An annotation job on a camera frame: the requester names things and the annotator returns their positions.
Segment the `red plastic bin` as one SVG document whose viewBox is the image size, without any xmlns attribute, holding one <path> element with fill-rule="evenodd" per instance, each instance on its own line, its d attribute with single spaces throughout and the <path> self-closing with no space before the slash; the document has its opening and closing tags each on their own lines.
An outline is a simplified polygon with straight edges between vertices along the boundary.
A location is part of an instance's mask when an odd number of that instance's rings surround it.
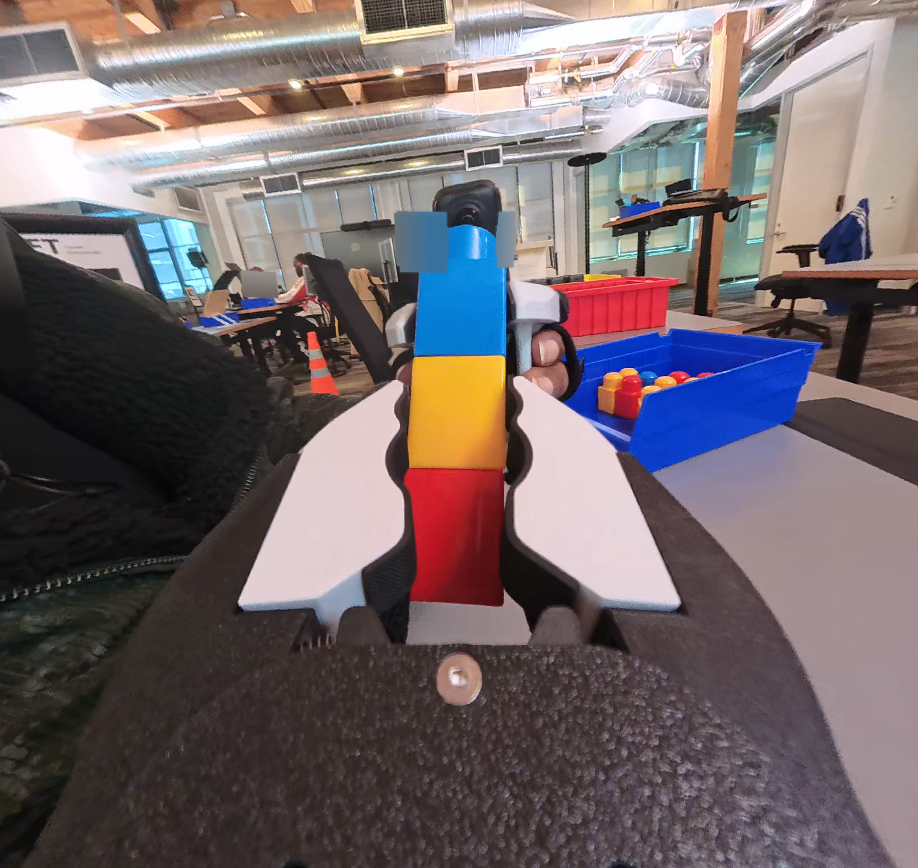
<svg viewBox="0 0 918 868">
<path fill-rule="evenodd" d="M 568 299 L 563 326 L 573 338 L 663 327 L 674 277 L 612 277 L 552 288 Z"/>
</svg>

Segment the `black framed sign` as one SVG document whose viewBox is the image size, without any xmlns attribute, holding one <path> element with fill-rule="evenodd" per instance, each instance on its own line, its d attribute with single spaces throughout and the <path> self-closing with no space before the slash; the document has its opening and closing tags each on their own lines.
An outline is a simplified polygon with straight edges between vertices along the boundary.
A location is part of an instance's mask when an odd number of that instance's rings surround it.
<svg viewBox="0 0 918 868">
<path fill-rule="evenodd" d="M 2 219 L 40 253 L 165 300 L 132 218 L 10 211 Z"/>
</svg>

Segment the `orange traffic cone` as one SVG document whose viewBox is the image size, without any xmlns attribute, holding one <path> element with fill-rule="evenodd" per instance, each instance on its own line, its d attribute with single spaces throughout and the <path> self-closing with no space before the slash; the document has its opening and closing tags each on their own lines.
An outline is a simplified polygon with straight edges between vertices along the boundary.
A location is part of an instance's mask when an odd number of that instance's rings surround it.
<svg viewBox="0 0 918 868">
<path fill-rule="evenodd" d="M 306 336 L 306 351 L 309 367 L 309 389 L 313 394 L 339 395 L 339 390 L 328 369 L 326 358 L 321 350 L 315 332 Z"/>
</svg>

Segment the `pile of mega blocks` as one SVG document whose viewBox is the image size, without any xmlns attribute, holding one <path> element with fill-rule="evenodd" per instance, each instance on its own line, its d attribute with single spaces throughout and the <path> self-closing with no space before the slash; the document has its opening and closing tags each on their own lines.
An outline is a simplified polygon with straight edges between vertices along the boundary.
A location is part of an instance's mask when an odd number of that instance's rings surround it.
<svg viewBox="0 0 918 868">
<path fill-rule="evenodd" d="M 690 375 L 675 370 L 657 374 L 653 370 L 625 367 L 604 375 L 596 395 L 596 407 L 603 415 L 634 421 L 640 414 L 645 398 L 686 383 L 713 377 L 709 371 Z"/>
</svg>

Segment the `white ceiling air vent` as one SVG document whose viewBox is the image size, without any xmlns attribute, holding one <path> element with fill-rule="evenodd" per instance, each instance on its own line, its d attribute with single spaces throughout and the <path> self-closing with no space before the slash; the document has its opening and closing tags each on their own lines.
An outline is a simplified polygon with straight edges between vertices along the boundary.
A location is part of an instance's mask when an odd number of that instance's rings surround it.
<svg viewBox="0 0 918 868">
<path fill-rule="evenodd" d="M 452 0 L 353 0 L 361 44 L 454 36 Z"/>
<path fill-rule="evenodd" d="M 66 22 L 1 29 L 1 87 L 87 77 L 77 33 Z"/>
</svg>

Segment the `silver ceiling duct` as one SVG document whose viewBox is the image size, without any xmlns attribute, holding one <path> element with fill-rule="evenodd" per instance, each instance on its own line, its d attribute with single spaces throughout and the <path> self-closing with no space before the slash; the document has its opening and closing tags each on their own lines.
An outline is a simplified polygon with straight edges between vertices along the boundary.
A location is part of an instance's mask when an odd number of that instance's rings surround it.
<svg viewBox="0 0 918 868">
<path fill-rule="evenodd" d="M 209 94 L 375 71 L 529 58 L 641 35 L 706 28 L 723 11 L 797 0 L 461 0 L 453 28 L 365 43 L 354 9 L 84 43 L 89 75 L 136 99 Z"/>
<path fill-rule="evenodd" d="M 507 136 L 545 135 L 584 124 L 581 105 L 550 101 L 529 107 L 525 102 L 522 87 L 393 99 L 78 142 L 75 150 L 92 169 L 139 171 L 249 154 L 322 151 L 338 143 L 398 140 L 452 129 L 483 127 Z"/>
</svg>

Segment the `black office chair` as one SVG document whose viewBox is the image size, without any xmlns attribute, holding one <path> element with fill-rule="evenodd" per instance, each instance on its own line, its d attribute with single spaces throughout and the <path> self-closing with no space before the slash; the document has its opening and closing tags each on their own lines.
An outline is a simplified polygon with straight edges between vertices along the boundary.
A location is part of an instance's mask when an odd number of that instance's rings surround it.
<svg viewBox="0 0 918 868">
<path fill-rule="evenodd" d="M 798 269 L 802 269 L 810 267 L 812 254 L 818 249 L 818 243 L 791 244 L 779 249 L 777 254 L 794 255 L 797 259 Z M 797 317 L 795 312 L 796 301 L 804 297 L 804 294 L 801 293 L 798 279 L 770 277 L 768 280 L 772 280 L 775 283 L 769 289 L 772 294 L 771 307 L 776 308 L 781 301 L 788 300 L 789 307 L 787 312 L 782 319 L 749 327 L 743 331 L 743 334 L 765 334 L 771 338 L 778 338 L 791 337 L 795 332 L 800 332 L 808 335 L 824 348 L 832 347 L 832 333 L 827 326 Z"/>
<path fill-rule="evenodd" d="M 306 265 L 320 299 L 327 302 L 340 328 L 356 349 L 373 384 L 390 381 L 389 349 L 384 332 L 374 323 L 370 312 L 351 286 L 344 266 L 337 259 L 315 254 L 306 257 Z"/>
</svg>

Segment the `black floor lamp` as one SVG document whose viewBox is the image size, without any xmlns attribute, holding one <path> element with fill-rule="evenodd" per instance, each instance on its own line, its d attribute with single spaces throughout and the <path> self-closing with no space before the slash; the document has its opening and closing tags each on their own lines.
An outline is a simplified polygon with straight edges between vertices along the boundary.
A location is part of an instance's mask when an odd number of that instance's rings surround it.
<svg viewBox="0 0 918 868">
<path fill-rule="evenodd" d="M 579 201 L 578 211 L 578 269 L 584 276 L 590 274 L 591 264 L 591 168 L 602 163 L 607 155 L 602 152 L 578 154 L 568 160 L 571 178 L 575 181 L 572 197 Z"/>
</svg>

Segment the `blue jacket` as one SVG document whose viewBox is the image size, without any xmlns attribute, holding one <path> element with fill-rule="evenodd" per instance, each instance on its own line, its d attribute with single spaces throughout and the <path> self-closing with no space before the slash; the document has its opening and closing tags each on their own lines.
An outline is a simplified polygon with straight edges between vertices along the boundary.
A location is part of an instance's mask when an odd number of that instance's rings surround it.
<svg viewBox="0 0 918 868">
<path fill-rule="evenodd" d="M 858 262 L 873 254 L 869 201 L 862 198 L 821 239 L 819 254 L 826 265 Z"/>
</svg>

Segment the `red mega block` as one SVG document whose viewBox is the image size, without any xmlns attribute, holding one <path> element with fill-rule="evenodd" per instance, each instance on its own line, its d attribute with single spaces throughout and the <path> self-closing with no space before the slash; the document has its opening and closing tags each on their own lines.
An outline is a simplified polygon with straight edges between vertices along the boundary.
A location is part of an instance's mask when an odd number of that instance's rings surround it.
<svg viewBox="0 0 918 868">
<path fill-rule="evenodd" d="M 410 600 L 499 607 L 504 473 L 409 469 L 417 574 Z"/>
</svg>

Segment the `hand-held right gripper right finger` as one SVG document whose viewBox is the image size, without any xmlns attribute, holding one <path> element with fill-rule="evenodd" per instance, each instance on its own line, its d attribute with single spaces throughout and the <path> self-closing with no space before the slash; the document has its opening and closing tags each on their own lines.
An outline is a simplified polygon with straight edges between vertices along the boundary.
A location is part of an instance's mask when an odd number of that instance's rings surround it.
<svg viewBox="0 0 918 868">
<path fill-rule="evenodd" d="M 513 549 L 601 609 L 678 610 L 678 590 L 614 446 L 523 377 L 511 380 L 508 408 Z"/>
</svg>

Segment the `blue mega block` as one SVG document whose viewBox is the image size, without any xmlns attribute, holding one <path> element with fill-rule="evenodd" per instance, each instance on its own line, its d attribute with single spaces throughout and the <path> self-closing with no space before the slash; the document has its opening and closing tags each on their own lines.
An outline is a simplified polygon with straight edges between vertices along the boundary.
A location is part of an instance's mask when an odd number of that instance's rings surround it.
<svg viewBox="0 0 918 868">
<path fill-rule="evenodd" d="M 462 225 L 448 230 L 446 271 L 421 273 L 415 357 L 505 357 L 508 271 L 496 237 Z"/>
</svg>

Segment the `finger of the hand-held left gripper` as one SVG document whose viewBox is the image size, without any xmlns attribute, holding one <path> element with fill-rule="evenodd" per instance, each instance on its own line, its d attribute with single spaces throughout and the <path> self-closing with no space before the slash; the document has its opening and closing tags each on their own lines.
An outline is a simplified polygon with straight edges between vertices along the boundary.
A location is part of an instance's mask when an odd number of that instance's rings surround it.
<svg viewBox="0 0 918 868">
<path fill-rule="evenodd" d="M 508 326 L 542 328 L 568 320 L 568 297 L 552 286 L 533 281 L 511 281 L 508 286 Z"/>
<path fill-rule="evenodd" d="M 389 349 L 389 364 L 400 365 L 413 354 L 417 320 L 416 307 L 400 307 L 385 322 L 384 335 Z"/>
</svg>

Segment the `yellow mega block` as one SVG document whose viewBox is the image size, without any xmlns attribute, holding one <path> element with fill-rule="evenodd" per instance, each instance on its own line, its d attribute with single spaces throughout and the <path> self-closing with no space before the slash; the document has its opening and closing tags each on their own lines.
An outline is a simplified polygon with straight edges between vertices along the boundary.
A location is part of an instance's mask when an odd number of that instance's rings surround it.
<svg viewBox="0 0 918 868">
<path fill-rule="evenodd" d="M 412 469 L 503 471 L 506 358 L 416 357 L 407 451 Z"/>
</svg>

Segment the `tan coat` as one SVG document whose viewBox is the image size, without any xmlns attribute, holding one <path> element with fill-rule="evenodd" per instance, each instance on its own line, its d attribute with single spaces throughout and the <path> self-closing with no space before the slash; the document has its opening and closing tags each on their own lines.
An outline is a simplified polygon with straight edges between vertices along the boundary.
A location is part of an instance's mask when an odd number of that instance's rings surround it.
<svg viewBox="0 0 918 868">
<path fill-rule="evenodd" d="M 364 309 L 379 331 L 384 334 L 385 323 L 392 312 L 384 282 L 365 267 L 349 269 L 348 278 Z"/>
</svg>

